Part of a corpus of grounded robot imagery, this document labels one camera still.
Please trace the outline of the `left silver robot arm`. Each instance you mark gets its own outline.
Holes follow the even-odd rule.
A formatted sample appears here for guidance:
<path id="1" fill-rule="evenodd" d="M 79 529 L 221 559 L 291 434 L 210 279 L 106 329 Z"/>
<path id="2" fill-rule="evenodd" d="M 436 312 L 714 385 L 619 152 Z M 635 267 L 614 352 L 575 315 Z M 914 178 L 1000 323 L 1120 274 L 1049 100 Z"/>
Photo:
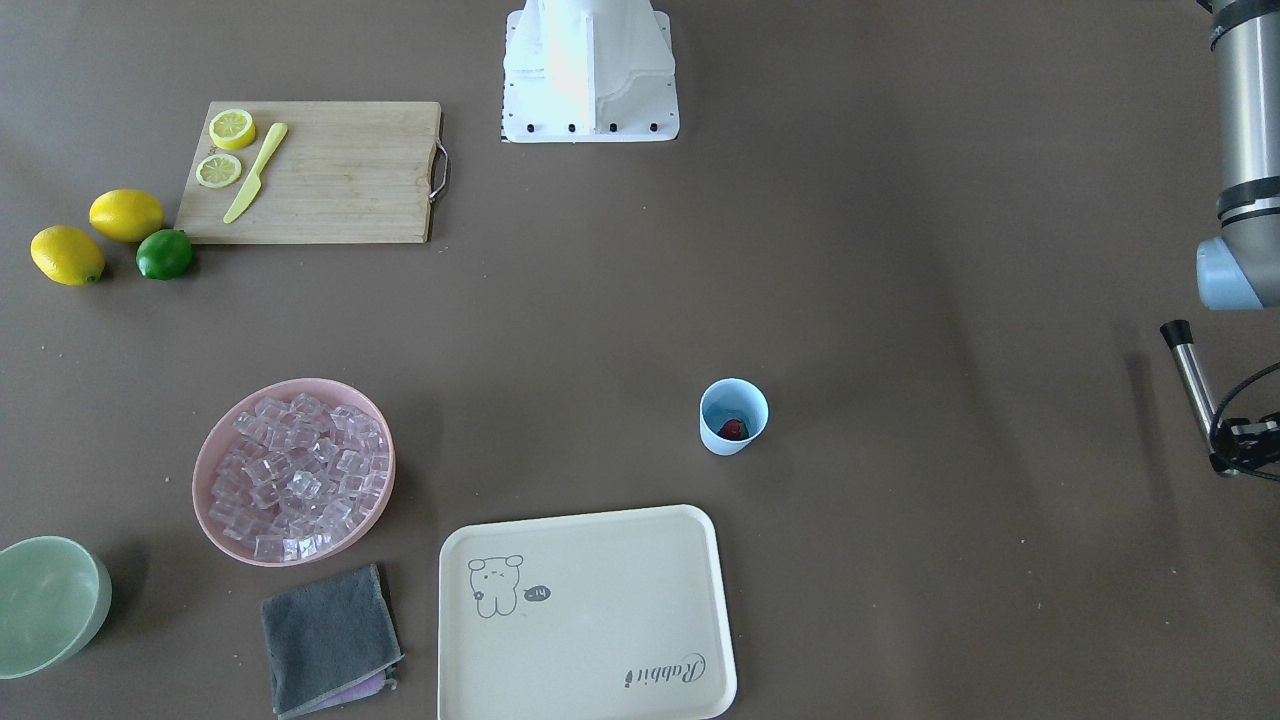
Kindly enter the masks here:
<path id="1" fill-rule="evenodd" d="M 1197 251 L 1201 301 L 1277 307 L 1277 3 L 1203 1 L 1222 131 L 1219 237 Z"/>

